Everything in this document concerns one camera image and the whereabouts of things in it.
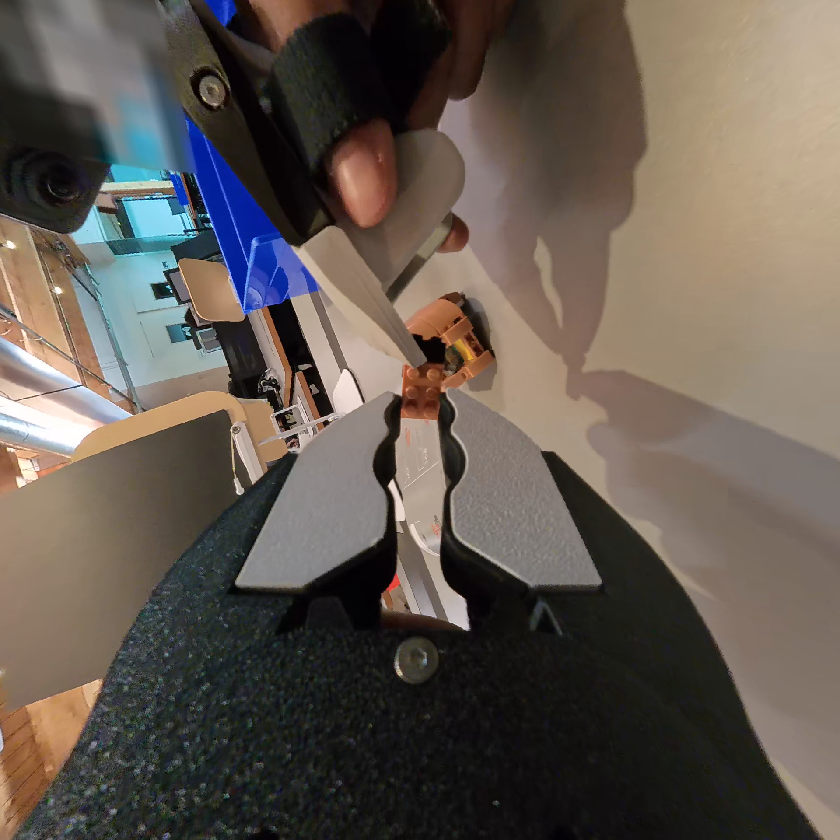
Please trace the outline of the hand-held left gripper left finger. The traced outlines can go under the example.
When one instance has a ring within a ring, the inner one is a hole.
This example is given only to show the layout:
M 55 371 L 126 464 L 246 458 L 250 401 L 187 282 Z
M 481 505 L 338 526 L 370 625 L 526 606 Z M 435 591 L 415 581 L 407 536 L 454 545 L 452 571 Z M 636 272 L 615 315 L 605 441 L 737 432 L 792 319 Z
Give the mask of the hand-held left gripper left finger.
M 316 434 L 294 462 L 236 580 L 300 595 L 396 538 L 395 443 L 401 399 L 385 392 Z

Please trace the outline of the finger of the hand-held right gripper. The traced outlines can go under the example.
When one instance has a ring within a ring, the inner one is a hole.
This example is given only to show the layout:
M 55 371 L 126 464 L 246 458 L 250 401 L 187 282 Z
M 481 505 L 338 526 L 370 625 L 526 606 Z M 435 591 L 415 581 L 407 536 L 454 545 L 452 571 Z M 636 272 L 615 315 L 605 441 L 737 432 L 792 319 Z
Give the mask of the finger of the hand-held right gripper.
M 294 246 L 293 253 L 363 341 L 401 364 L 427 362 L 381 282 L 340 227 L 324 228 Z

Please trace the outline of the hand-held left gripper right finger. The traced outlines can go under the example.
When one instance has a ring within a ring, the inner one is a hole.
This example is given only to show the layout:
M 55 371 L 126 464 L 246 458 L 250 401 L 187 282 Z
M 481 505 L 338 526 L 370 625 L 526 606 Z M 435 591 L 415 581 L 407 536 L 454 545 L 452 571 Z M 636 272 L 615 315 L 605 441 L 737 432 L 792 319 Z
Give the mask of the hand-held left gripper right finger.
M 466 392 L 448 392 L 446 407 L 448 569 L 474 574 L 491 590 L 599 590 L 602 577 L 540 447 Z

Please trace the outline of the blue plastic bin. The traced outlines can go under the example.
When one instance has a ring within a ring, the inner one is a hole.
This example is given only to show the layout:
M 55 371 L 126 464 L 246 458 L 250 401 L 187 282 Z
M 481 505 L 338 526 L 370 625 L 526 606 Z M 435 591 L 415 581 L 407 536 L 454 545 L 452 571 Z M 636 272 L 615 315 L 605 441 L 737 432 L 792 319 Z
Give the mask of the blue plastic bin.
M 245 314 L 307 296 L 317 281 L 192 120 L 195 176 Z

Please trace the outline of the brown brick model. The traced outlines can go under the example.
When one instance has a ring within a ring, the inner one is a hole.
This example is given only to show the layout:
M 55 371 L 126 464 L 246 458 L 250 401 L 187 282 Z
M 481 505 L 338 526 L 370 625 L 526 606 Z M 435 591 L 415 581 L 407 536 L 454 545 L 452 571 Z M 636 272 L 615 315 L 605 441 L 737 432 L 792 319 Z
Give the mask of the brown brick model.
M 496 363 L 494 354 L 479 338 L 465 305 L 465 296 L 452 292 L 405 320 L 411 334 L 421 334 L 425 339 L 437 337 L 444 342 L 444 387 L 448 389 L 462 387 Z

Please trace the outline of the brown brick plate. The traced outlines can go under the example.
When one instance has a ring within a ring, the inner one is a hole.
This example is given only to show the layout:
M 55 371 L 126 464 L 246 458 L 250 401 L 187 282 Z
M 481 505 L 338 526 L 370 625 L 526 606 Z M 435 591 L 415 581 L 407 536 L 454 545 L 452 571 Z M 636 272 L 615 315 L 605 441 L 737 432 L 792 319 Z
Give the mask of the brown brick plate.
M 445 386 L 443 362 L 426 362 L 402 368 L 402 419 L 437 421 Z

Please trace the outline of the grey desk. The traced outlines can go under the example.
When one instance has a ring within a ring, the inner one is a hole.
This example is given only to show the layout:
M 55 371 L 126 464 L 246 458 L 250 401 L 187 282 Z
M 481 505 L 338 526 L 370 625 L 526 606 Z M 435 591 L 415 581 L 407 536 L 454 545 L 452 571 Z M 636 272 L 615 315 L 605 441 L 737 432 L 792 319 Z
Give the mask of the grey desk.
M 477 399 L 654 548 L 838 838 L 838 2 L 519 2 L 442 131 Z

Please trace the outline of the person's right hand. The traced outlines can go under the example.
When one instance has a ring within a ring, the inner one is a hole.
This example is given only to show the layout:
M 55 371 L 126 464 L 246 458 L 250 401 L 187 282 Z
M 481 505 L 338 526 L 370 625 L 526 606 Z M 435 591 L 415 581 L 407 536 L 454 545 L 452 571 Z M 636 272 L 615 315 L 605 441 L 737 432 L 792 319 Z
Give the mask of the person's right hand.
M 450 101 L 462 101 L 477 89 L 490 47 L 504 31 L 515 2 L 432 2 L 444 24 L 445 47 L 422 75 L 409 99 L 406 126 L 435 129 Z M 398 186 L 393 129 L 384 119 L 353 128 L 329 153 L 326 173 L 350 219 L 372 228 L 385 219 Z

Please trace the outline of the person's left hand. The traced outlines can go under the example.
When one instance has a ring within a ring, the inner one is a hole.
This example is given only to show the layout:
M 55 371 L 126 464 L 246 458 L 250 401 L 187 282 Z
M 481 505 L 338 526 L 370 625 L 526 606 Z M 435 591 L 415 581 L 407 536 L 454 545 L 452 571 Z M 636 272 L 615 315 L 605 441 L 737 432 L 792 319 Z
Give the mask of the person's left hand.
M 389 631 L 405 631 L 421 633 L 426 631 L 460 632 L 461 626 L 452 624 L 444 619 L 409 612 L 382 611 L 380 613 L 380 628 Z

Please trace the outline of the grey instruction booklet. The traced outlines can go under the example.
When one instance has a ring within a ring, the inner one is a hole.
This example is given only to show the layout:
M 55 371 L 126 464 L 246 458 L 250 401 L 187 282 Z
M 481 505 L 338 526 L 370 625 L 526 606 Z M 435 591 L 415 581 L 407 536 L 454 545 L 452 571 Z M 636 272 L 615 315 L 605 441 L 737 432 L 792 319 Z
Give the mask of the grey instruction booklet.
M 403 417 L 395 460 L 408 534 L 421 550 L 438 558 L 447 489 L 438 421 Z

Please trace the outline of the plywood chair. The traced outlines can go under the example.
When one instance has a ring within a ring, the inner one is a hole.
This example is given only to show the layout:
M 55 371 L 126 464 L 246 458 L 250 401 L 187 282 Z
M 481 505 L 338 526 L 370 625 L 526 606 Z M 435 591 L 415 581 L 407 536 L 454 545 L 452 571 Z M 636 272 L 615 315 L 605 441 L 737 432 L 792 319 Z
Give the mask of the plywood chair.
M 226 265 L 205 259 L 180 259 L 178 268 L 195 314 L 207 322 L 242 322 L 246 315 Z

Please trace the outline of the black panel with plywood edge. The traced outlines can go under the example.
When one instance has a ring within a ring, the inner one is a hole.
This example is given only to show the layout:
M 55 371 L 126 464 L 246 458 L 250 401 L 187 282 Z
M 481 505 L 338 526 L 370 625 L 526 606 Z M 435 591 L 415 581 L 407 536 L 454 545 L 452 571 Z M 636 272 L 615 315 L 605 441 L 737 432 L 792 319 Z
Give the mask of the black panel with plywood edge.
M 2 703 L 104 677 L 173 563 L 236 498 L 231 429 L 204 392 L 95 429 L 69 465 L 2 495 Z

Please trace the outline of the silver ventilation duct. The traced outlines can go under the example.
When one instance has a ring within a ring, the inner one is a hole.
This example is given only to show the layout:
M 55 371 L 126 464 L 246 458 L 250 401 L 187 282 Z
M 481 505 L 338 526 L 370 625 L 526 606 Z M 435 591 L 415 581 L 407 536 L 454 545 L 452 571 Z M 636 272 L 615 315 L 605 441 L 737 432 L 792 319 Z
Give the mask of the silver ventilation duct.
M 1 444 L 71 459 L 96 428 L 130 414 L 1 339 Z

